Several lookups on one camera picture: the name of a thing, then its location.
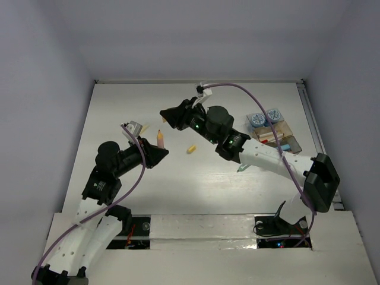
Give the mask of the yellow highlighter cap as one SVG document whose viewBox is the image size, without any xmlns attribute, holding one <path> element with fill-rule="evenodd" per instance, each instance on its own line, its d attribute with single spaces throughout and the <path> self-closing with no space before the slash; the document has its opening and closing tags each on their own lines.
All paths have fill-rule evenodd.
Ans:
<svg viewBox="0 0 380 285">
<path fill-rule="evenodd" d="M 196 145 L 192 145 L 192 146 L 190 146 L 190 147 L 187 149 L 186 153 L 187 153 L 187 154 L 192 154 L 196 149 L 197 149 L 197 146 L 196 146 Z"/>
</svg>

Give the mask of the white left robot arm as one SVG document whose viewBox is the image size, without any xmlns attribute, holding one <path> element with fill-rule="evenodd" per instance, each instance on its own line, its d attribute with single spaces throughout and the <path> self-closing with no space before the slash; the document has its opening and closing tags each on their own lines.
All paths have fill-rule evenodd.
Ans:
<svg viewBox="0 0 380 285">
<path fill-rule="evenodd" d="M 134 137 L 121 150 L 114 141 L 102 143 L 71 227 L 49 247 L 31 274 L 33 284 L 88 284 L 87 270 L 118 234 L 131 229 L 131 210 L 116 198 L 121 176 L 137 166 L 159 164 L 169 151 Z"/>
</svg>

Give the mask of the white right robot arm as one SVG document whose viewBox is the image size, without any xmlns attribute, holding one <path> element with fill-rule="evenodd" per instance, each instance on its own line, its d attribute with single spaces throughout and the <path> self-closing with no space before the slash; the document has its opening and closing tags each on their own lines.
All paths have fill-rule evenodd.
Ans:
<svg viewBox="0 0 380 285">
<path fill-rule="evenodd" d="M 216 153 L 227 161 L 255 166 L 297 182 L 301 191 L 282 203 L 273 218 L 274 228 L 286 233 L 308 214 L 327 213 L 340 184 L 330 157 L 318 153 L 301 156 L 265 145 L 233 128 L 234 118 L 222 106 L 204 108 L 192 100 L 160 111 L 173 129 L 191 128 L 210 143 Z"/>
</svg>

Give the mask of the blue highlighter pen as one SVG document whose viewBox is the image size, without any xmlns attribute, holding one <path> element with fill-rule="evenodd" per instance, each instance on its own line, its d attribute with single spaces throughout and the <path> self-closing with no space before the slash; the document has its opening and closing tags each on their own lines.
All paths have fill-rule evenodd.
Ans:
<svg viewBox="0 0 380 285">
<path fill-rule="evenodd" d="M 289 151 L 289 150 L 290 150 L 290 145 L 289 145 L 289 144 L 281 145 L 281 149 L 282 149 L 283 151 Z"/>
</svg>

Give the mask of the pink orange highlighter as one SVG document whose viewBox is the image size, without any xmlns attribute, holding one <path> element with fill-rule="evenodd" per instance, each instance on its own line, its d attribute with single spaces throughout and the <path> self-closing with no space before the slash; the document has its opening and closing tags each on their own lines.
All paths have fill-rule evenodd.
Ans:
<svg viewBox="0 0 380 285">
<path fill-rule="evenodd" d="M 158 130 L 156 140 L 158 148 L 164 149 L 164 136 L 161 130 Z"/>
</svg>

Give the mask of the compartmented organizer tray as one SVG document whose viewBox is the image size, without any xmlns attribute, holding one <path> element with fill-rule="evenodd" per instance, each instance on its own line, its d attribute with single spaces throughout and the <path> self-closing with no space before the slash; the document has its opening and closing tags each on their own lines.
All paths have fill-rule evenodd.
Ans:
<svg viewBox="0 0 380 285">
<path fill-rule="evenodd" d="M 252 116 L 253 114 L 249 114 L 246 117 L 245 126 L 248 134 L 262 144 L 276 148 L 276 139 L 270 126 L 254 126 L 250 118 Z M 302 152 L 302 148 L 295 138 L 293 131 L 283 118 L 281 118 L 278 122 L 273 123 L 273 127 L 283 151 L 293 154 L 299 154 Z"/>
</svg>

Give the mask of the green highlighter pen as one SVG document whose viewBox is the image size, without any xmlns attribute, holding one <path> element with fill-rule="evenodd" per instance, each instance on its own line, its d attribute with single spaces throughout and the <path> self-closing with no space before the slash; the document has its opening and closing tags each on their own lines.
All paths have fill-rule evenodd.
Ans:
<svg viewBox="0 0 380 285">
<path fill-rule="evenodd" d="M 243 172 L 243 171 L 245 171 L 248 167 L 249 167 L 248 164 L 241 164 L 241 165 L 238 167 L 237 172 Z"/>
</svg>

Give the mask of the yellow highlighter pen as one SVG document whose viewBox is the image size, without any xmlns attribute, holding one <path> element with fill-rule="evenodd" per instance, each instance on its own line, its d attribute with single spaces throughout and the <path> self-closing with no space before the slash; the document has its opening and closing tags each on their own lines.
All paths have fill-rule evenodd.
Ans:
<svg viewBox="0 0 380 285">
<path fill-rule="evenodd" d="M 149 124 L 144 124 L 141 128 L 140 135 L 142 135 L 149 128 L 149 126 Z"/>
</svg>

